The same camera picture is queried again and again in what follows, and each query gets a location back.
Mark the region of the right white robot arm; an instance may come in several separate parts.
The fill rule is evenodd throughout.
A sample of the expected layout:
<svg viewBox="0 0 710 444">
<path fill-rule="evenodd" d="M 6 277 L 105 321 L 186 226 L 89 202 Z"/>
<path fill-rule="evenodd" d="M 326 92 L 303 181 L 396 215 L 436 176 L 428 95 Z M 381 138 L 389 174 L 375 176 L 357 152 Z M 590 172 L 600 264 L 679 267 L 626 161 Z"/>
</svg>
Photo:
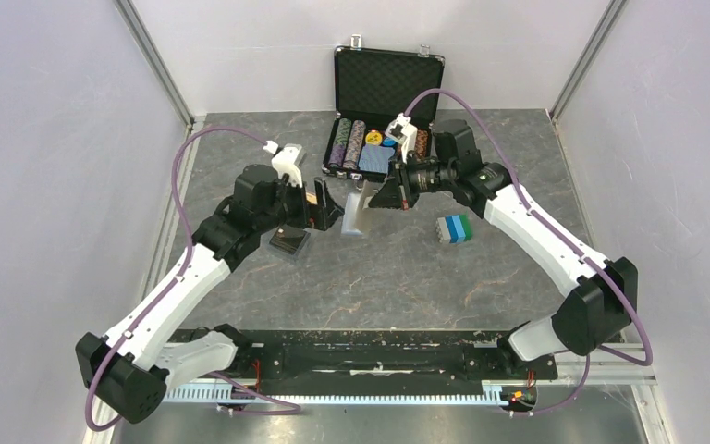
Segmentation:
<svg viewBox="0 0 710 444">
<path fill-rule="evenodd" d="M 515 327 L 498 341 L 496 362 L 504 375 L 523 376 L 534 360 L 557 352 L 585 356 L 632 323 L 638 272 L 630 260 L 612 261 L 578 240 L 505 166 L 485 162 L 466 121 L 440 125 L 434 156 L 414 153 L 418 133 L 403 115 L 388 125 L 386 137 L 396 141 L 399 153 L 368 208 L 409 210 L 421 194 L 446 191 L 516 242 L 565 298 L 554 314 Z"/>
</svg>

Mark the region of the beige card holder wallet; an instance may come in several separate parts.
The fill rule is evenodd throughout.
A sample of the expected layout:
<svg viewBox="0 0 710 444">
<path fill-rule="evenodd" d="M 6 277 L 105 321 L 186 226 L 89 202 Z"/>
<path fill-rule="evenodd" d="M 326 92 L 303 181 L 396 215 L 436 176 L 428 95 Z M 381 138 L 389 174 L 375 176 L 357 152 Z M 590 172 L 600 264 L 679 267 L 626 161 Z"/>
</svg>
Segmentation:
<svg viewBox="0 0 710 444">
<path fill-rule="evenodd" d="M 373 210 L 369 202 L 376 195 L 376 188 L 372 182 L 364 181 L 359 191 L 348 194 L 341 218 L 342 236 L 365 237 L 371 231 Z"/>
</svg>

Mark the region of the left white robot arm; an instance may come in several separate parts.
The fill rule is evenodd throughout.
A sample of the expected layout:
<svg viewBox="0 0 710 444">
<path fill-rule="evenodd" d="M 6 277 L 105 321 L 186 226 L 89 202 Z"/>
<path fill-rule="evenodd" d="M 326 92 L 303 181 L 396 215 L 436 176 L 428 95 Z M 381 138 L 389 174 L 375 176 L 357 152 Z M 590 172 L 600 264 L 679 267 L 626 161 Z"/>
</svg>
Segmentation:
<svg viewBox="0 0 710 444">
<path fill-rule="evenodd" d="M 151 415 L 166 393 L 198 376 L 225 370 L 244 376 L 253 352 L 237 333 L 213 330 L 190 343 L 166 344 L 181 322 L 255 252 L 264 233 L 284 226 L 326 231 L 344 214 L 325 181 L 314 191 L 267 165 L 246 166 L 227 196 L 190 235 L 187 249 L 130 314 L 102 336 L 75 346 L 86 398 L 86 422 L 105 431 Z"/>
</svg>

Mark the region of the orange card box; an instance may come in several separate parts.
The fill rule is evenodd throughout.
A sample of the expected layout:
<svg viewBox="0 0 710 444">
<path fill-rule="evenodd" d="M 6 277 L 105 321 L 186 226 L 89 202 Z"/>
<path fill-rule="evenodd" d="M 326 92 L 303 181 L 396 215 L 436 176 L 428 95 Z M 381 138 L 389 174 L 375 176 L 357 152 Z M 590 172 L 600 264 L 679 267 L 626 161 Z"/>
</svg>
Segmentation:
<svg viewBox="0 0 710 444">
<path fill-rule="evenodd" d="M 315 193 L 312 192 L 306 192 L 306 202 L 309 206 L 312 205 L 317 205 L 318 204 L 318 199 L 316 197 Z"/>
</svg>

